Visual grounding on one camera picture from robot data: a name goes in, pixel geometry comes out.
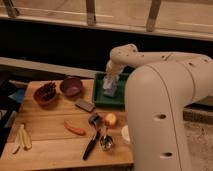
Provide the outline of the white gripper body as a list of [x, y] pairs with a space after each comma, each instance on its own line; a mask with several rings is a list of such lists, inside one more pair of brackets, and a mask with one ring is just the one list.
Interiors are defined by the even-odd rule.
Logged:
[[111, 60], [108, 61], [106, 65], [106, 74], [109, 77], [115, 77], [123, 72], [124, 66], [120, 64], [116, 64]]

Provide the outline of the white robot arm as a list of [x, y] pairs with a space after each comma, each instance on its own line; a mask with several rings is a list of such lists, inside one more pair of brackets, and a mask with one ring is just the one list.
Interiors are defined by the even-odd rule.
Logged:
[[213, 59], [184, 52], [115, 47], [107, 63], [112, 82], [127, 66], [125, 112], [135, 171], [192, 171], [183, 108], [213, 93]]

